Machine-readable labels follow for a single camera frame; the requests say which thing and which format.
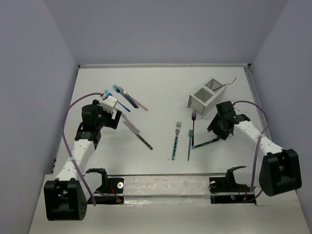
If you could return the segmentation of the green handled knife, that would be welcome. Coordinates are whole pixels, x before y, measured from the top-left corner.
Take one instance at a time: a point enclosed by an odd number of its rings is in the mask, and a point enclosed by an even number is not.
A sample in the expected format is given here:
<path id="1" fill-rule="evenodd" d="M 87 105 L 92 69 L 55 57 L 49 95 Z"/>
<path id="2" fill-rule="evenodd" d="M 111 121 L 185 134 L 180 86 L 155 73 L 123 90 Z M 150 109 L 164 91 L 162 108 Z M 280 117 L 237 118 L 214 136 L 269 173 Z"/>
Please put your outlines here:
<path id="1" fill-rule="evenodd" d="M 213 140 L 210 140 L 210 141 L 198 144 L 198 145 L 194 145 L 194 146 L 192 146 L 192 149 L 197 149 L 199 147 L 206 146 L 206 145 L 212 144 L 212 143 L 217 142 L 217 141 L 219 141 L 219 138 L 214 138 Z"/>

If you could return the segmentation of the black handled knife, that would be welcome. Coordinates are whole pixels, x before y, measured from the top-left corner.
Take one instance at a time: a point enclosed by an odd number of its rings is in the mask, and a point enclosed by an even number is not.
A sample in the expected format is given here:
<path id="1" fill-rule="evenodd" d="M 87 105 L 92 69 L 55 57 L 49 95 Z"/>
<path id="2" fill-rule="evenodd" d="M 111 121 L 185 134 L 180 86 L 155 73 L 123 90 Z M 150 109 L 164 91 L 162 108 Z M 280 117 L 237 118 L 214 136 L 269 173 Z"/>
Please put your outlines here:
<path id="1" fill-rule="evenodd" d="M 139 134 L 139 132 L 132 127 L 129 123 L 126 121 L 123 121 L 123 123 L 150 149 L 153 150 L 153 147 Z"/>

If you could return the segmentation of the teal plastic fork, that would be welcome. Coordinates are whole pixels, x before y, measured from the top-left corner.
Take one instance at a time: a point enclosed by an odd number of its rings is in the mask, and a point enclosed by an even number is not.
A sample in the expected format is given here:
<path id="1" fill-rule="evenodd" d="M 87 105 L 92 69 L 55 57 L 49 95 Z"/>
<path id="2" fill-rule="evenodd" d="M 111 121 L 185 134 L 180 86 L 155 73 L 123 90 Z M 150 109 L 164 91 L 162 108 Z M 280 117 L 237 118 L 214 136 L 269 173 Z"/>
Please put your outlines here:
<path id="1" fill-rule="evenodd" d="M 192 139 L 194 136 L 194 132 L 192 129 L 189 130 L 189 146 L 188 146 L 188 161 L 190 160 L 190 153 L 191 153 L 191 147 L 192 147 Z"/>

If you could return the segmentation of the purple metallic fork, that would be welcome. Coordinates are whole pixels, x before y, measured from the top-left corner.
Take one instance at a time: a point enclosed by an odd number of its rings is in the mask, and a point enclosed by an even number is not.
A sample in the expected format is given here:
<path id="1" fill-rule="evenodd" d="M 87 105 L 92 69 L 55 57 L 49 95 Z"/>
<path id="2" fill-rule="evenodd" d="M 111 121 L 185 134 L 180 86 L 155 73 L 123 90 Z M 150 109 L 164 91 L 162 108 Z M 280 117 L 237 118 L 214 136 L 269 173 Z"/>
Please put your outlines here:
<path id="1" fill-rule="evenodd" d="M 194 134 L 195 134 L 195 120 L 196 120 L 196 110 L 192 111 L 192 121 L 193 121 L 193 136 L 191 146 L 194 146 Z"/>

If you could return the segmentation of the green handled fork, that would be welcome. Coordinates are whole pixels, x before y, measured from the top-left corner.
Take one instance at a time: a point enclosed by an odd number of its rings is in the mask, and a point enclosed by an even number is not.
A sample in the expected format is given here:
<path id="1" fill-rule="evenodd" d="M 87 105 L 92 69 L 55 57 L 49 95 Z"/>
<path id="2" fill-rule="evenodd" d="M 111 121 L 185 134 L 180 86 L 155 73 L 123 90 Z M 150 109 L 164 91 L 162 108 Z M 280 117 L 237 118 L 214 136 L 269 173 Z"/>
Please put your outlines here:
<path id="1" fill-rule="evenodd" d="M 179 136 L 180 130 L 181 130 L 181 121 L 178 121 L 175 127 L 175 142 L 174 142 L 174 147 L 173 147 L 172 160 L 175 160 L 175 157 L 176 157 L 176 148 L 177 148 L 177 142 L 178 142 L 178 136 Z"/>

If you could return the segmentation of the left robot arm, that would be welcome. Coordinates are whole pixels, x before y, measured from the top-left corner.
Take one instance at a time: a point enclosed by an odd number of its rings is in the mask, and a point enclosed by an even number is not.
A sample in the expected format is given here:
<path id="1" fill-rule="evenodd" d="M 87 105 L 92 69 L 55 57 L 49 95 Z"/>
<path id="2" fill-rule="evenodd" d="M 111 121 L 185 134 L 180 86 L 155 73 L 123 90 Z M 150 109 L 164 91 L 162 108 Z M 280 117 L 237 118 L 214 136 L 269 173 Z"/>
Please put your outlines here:
<path id="1" fill-rule="evenodd" d="M 66 148 L 69 158 L 55 179 L 46 181 L 43 187 L 49 221 L 83 220 L 88 201 L 96 204 L 94 193 L 107 195 L 114 191 L 106 170 L 87 168 L 87 163 L 95 154 L 101 129 L 118 126 L 122 112 L 116 104 L 117 98 L 105 97 L 82 107 L 74 145 Z"/>

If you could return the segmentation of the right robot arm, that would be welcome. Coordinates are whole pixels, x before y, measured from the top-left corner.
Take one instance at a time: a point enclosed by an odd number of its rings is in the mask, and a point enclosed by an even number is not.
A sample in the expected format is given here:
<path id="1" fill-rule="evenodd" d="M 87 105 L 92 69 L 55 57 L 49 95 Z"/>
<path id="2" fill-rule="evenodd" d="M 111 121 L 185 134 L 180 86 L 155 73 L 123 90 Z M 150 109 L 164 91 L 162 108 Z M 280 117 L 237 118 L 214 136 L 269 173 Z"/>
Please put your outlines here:
<path id="1" fill-rule="evenodd" d="M 244 185 L 251 190 L 260 188 L 267 196 L 275 196 L 302 187 L 299 156 L 295 150 L 273 143 L 245 114 L 237 114 L 230 101 L 217 104 L 216 109 L 207 130 L 222 140 L 232 135 L 254 152 L 252 169 L 236 166 L 226 171 L 222 183 L 229 191 Z"/>

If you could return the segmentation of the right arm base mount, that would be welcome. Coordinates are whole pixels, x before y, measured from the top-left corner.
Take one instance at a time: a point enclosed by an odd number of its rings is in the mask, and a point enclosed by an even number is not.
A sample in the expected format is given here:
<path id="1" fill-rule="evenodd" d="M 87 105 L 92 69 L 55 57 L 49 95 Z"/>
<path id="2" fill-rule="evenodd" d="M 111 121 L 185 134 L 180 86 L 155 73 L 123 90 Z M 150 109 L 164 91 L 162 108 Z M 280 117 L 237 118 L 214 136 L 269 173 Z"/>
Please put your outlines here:
<path id="1" fill-rule="evenodd" d="M 235 204 L 252 203 L 256 204 L 256 198 L 250 187 L 245 184 L 237 184 L 233 171 L 245 168 L 237 166 L 228 169 L 223 176 L 213 176 L 209 178 L 208 189 L 211 193 L 212 204 Z"/>

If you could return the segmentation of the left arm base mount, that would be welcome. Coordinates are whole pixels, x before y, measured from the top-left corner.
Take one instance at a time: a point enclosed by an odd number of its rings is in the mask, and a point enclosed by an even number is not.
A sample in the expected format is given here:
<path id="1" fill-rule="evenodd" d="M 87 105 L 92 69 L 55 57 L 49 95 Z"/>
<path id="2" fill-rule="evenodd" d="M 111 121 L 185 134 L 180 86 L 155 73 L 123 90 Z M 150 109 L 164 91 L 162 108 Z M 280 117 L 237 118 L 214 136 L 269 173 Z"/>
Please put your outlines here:
<path id="1" fill-rule="evenodd" d="M 88 169 L 85 175 L 86 176 L 97 175 L 97 178 L 101 178 L 100 186 L 95 190 L 94 194 L 96 204 L 103 205 L 123 204 L 124 177 L 108 176 L 106 170 L 103 168 Z"/>

